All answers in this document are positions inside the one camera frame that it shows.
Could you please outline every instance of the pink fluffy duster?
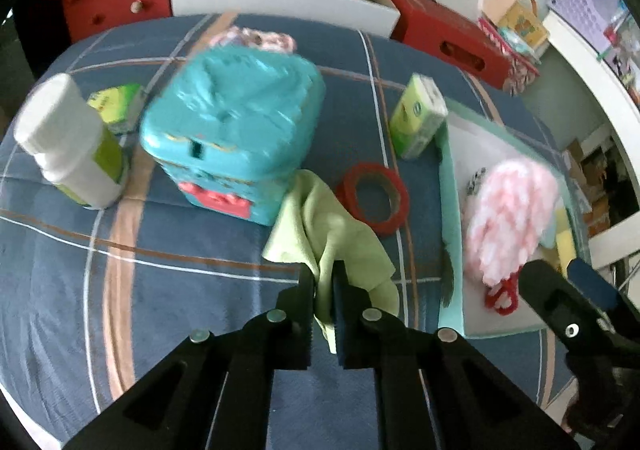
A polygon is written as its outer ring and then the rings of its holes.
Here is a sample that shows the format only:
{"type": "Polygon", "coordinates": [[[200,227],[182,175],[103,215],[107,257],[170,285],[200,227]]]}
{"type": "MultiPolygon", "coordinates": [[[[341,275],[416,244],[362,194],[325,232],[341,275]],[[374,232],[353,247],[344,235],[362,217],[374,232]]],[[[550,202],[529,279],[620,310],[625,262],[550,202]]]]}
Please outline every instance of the pink fluffy duster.
{"type": "Polygon", "coordinates": [[[489,287],[518,271],[538,246],[558,200],[558,183],[540,163],[511,159],[489,169],[465,207],[465,274],[489,287]]]}

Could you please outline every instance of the red tape roll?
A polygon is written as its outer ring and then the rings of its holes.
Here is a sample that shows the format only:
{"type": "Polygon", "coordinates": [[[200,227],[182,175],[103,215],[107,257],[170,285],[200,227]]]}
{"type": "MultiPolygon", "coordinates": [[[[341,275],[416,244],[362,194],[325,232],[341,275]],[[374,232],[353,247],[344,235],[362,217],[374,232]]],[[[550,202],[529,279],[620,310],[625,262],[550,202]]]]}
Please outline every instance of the red tape roll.
{"type": "Polygon", "coordinates": [[[342,206],[357,220],[367,224],[380,236],[389,236],[402,226],[409,215],[409,192],[404,183],[393,170],[380,163],[358,163],[345,175],[335,189],[335,196],[342,206]],[[360,206],[356,187],[360,181],[370,180],[379,183],[389,195],[391,217],[381,223],[369,221],[360,206]]]}

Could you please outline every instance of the floor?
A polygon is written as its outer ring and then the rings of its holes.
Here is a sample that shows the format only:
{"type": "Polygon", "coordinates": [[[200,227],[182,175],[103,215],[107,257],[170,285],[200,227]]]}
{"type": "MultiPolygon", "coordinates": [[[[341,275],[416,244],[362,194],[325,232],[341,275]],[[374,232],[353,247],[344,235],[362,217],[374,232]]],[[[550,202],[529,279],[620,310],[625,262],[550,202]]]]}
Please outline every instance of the floor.
{"type": "Polygon", "coordinates": [[[22,105],[27,93],[34,83],[18,35],[14,21],[9,18],[0,26],[0,127],[4,128],[22,105]]]}

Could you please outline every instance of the bed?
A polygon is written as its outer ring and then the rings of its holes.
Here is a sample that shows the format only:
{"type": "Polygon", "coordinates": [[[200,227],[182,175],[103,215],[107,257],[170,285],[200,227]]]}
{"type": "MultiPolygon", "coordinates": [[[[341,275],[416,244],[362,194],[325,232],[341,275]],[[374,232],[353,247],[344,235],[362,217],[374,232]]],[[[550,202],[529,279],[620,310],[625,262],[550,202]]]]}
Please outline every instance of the bed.
{"type": "MultiPolygon", "coordinates": [[[[334,188],[359,161],[386,162],[412,199],[408,223],[383,245],[396,266],[400,318],[433,331],[440,301],[438,155],[395,160],[385,127],[413,72],[564,171],[548,129],[511,98],[400,43],[293,18],[251,14],[174,17],[117,27],[63,53],[43,76],[73,75],[82,94],[127,82],[153,98],[207,36],[229,25],[290,34],[318,65],[326,98],[303,165],[334,188]]],[[[275,304],[299,268],[260,257],[270,230],[188,204],[139,147],[124,198],[79,207],[43,180],[14,142],[0,144],[0,383],[58,442],[68,441],[195,328],[224,333],[275,304]]],[[[584,231],[578,251],[588,256],[584,231]]],[[[376,448],[372,372],[340,370],[315,327],[308,372],[277,372],[268,448],[376,448]]],[[[569,382],[548,330],[476,340],[544,407],[569,382]]]]}

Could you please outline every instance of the white board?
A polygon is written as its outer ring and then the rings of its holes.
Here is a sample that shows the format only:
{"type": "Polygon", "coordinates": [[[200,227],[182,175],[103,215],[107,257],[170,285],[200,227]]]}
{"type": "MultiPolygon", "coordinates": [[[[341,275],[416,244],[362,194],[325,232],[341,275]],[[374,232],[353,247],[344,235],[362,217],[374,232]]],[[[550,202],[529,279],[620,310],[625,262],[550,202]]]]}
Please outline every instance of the white board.
{"type": "Polygon", "coordinates": [[[395,7],[368,0],[171,0],[171,5],[175,16],[225,11],[290,16],[384,38],[391,35],[400,17],[395,7]]]}
{"type": "MultiPolygon", "coordinates": [[[[640,112],[597,53],[561,17],[550,11],[542,24],[549,42],[564,57],[602,106],[611,124],[636,199],[640,200],[640,112]]],[[[640,212],[589,240],[591,264],[599,270],[640,250],[640,212]]]]}

